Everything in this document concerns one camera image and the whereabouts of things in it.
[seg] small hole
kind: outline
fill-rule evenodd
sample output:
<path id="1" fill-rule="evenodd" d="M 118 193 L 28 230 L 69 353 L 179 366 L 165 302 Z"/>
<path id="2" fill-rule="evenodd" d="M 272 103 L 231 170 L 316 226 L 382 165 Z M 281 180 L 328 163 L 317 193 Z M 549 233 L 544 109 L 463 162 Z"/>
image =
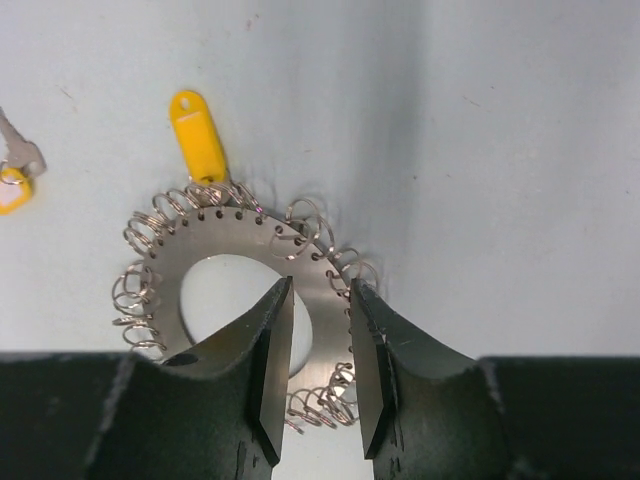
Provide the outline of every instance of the small hole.
<path id="1" fill-rule="evenodd" d="M 192 365 L 197 361 L 198 357 L 192 353 L 179 353 L 164 362 L 164 365 L 167 367 L 184 367 L 185 365 Z"/>

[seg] stainless steel disc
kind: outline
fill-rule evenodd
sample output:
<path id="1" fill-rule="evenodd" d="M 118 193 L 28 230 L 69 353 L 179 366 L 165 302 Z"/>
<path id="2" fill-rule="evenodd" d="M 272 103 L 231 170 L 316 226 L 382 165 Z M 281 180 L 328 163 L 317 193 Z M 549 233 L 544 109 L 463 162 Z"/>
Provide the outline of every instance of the stainless steel disc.
<path id="1" fill-rule="evenodd" d="M 234 207 L 205 208 L 204 215 L 199 212 L 194 210 L 185 217 L 186 225 L 178 224 L 173 235 L 156 240 L 155 258 L 149 254 L 144 257 L 144 266 L 153 271 L 156 279 L 153 300 L 145 307 L 145 313 L 153 313 L 149 325 L 157 332 L 155 339 L 167 347 L 165 357 L 194 344 L 180 310 L 180 287 L 185 274 L 200 260 L 225 253 L 252 258 L 283 277 L 292 276 L 294 288 L 309 311 L 313 344 L 307 363 L 289 380 L 289 392 L 326 385 L 337 362 L 353 362 L 349 352 L 348 303 L 336 292 L 346 285 L 322 251 L 311 243 L 292 260 L 279 258 L 280 253 L 274 255 L 272 247 L 284 252 L 282 256 L 301 250 L 293 240 L 273 242 L 276 232 L 278 238 L 300 236 L 289 225 Z"/>

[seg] yellow key fob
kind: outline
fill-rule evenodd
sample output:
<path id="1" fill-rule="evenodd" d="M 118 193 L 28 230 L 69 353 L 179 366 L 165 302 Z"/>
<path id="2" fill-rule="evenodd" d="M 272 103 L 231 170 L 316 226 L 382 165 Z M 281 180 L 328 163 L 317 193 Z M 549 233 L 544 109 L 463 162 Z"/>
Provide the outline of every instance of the yellow key fob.
<path id="1" fill-rule="evenodd" d="M 8 215 L 27 203 L 33 191 L 29 180 L 17 168 L 6 168 L 0 175 L 0 215 Z"/>
<path id="2" fill-rule="evenodd" d="M 191 180 L 200 185 L 224 182 L 227 163 L 204 98 L 195 92 L 179 92 L 171 100 L 169 118 Z"/>

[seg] key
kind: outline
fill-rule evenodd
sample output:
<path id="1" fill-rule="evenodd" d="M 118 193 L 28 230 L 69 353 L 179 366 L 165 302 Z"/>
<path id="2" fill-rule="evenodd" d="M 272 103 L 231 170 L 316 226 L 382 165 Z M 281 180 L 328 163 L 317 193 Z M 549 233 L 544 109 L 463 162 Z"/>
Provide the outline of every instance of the key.
<path id="1" fill-rule="evenodd" d="M 0 108 L 0 132 L 9 149 L 6 156 L 7 167 L 22 170 L 29 179 L 38 177 L 47 170 L 47 164 L 38 146 L 20 135 L 20 132 L 11 125 L 2 108 Z"/>
<path id="2" fill-rule="evenodd" d="M 0 215 L 8 215 L 29 201 L 33 191 L 17 168 L 0 168 Z"/>

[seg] yellow key tag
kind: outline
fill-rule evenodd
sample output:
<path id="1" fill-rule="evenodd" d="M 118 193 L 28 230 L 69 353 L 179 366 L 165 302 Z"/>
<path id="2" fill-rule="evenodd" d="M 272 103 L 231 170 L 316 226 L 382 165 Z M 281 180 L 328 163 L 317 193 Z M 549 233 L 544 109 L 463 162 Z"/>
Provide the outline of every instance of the yellow key tag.
<path id="1" fill-rule="evenodd" d="M 178 93 L 171 101 L 169 118 L 192 181 L 201 185 L 224 182 L 227 164 L 204 99 L 195 92 Z"/>
<path id="2" fill-rule="evenodd" d="M 8 215 L 29 201 L 33 194 L 29 180 L 17 168 L 0 173 L 0 215 Z"/>

